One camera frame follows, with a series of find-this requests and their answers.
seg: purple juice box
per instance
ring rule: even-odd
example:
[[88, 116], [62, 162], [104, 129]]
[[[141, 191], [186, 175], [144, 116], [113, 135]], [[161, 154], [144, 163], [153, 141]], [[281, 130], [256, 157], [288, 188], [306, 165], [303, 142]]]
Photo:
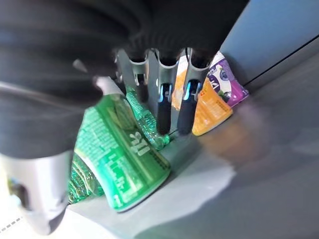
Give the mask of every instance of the purple juice box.
[[248, 91], [238, 83], [220, 51], [215, 55], [207, 77], [215, 92], [230, 107], [234, 107], [249, 95]]

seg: plastic bottle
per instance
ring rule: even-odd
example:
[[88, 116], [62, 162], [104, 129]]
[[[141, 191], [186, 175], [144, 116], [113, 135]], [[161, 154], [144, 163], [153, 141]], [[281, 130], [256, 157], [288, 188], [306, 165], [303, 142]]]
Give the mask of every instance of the plastic bottle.
[[148, 109], [139, 103], [134, 89], [127, 86], [126, 91], [126, 99], [129, 101], [134, 116], [144, 135], [156, 150], [161, 150], [165, 145], [169, 144], [169, 136], [157, 133], [155, 117]]
[[91, 194], [101, 196], [104, 191], [92, 171], [75, 153], [72, 161], [71, 177], [68, 185], [69, 203], [77, 203]]

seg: plastic packaging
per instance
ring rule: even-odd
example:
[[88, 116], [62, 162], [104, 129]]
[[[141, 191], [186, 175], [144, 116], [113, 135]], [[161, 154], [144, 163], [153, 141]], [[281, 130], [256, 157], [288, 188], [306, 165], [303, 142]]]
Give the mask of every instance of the plastic packaging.
[[69, 203], [77, 203], [91, 194], [101, 196], [104, 191], [92, 171], [75, 153], [68, 185]]
[[[175, 90], [172, 95], [172, 105], [179, 111], [183, 95], [183, 85], [186, 76], [188, 62], [186, 56], [179, 60]], [[195, 135], [202, 135], [220, 125], [232, 115], [232, 109], [218, 96], [205, 79], [204, 86], [198, 97], [195, 112], [195, 120], [192, 132]]]
[[220, 51], [215, 55], [207, 77], [215, 92], [231, 107], [249, 95], [248, 91], [236, 80], [226, 58]]
[[156, 119], [137, 99], [132, 87], [127, 87], [126, 99], [129, 101], [134, 116], [144, 135], [156, 150], [161, 150], [169, 143], [168, 135], [160, 135], [156, 130]]
[[115, 83], [100, 78], [97, 84], [105, 96], [86, 111], [75, 152], [100, 182], [110, 207], [121, 212], [162, 184], [170, 166], [141, 132]]

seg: orange carton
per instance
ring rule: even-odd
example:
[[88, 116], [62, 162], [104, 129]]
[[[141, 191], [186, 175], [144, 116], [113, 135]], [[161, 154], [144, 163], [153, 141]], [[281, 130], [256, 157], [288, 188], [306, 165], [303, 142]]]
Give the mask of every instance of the orange carton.
[[[183, 96], [183, 85], [188, 62], [186, 56], [179, 60], [175, 89], [172, 95], [172, 106], [178, 111]], [[233, 110], [214, 91], [208, 78], [205, 79], [199, 93], [192, 132], [199, 136], [217, 127], [233, 114]]]

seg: green plastic bottle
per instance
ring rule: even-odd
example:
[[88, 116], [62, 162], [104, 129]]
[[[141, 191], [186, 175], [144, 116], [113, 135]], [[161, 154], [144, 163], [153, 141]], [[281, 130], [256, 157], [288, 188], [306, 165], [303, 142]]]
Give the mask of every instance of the green plastic bottle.
[[77, 203], [88, 196], [101, 196], [104, 191], [92, 171], [75, 153], [68, 185], [69, 203]]
[[155, 117], [148, 109], [141, 105], [134, 89], [127, 86], [126, 91], [126, 99], [129, 101], [133, 109], [134, 116], [144, 135], [155, 149], [163, 149], [165, 145], [169, 144], [169, 136], [167, 134], [160, 135], [157, 132]]
[[121, 212], [141, 202], [170, 173], [169, 163], [148, 142], [115, 83], [99, 78], [105, 96], [83, 119], [75, 152], [99, 180], [111, 208]]

